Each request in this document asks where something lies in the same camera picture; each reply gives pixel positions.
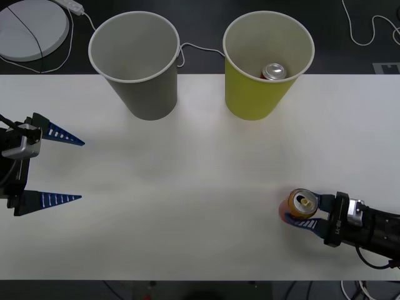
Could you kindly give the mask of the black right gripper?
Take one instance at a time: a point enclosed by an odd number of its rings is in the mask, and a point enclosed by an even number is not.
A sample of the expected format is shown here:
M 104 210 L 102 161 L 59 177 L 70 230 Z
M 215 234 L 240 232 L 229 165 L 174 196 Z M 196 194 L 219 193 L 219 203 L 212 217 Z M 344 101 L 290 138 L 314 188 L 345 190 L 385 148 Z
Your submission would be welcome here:
M 349 195 L 343 192 L 333 194 L 317 194 L 317 209 L 329 213 L 329 219 L 309 218 L 296 219 L 284 213 L 284 221 L 296 228 L 305 229 L 324 239 L 324 244 L 338 247 L 343 240 L 344 227 L 347 223 Z

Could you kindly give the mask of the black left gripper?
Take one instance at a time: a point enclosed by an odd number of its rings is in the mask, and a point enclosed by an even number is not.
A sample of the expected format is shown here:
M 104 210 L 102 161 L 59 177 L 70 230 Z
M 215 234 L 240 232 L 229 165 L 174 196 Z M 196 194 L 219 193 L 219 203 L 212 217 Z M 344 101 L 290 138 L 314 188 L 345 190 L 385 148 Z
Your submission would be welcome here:
M 42 138 L 45 140 L 77 146 L 85 145 L 84 141 L 36 112 L 32 115 L 31 124 L 41 129 Z M 7 200 L 7 208 L 14 209 L 14 216 L 54 208 L 82 198 L 81 195 L 25 191 L 29 165 L 30 159 L 13 160 L 1 157 L 1 199 Z

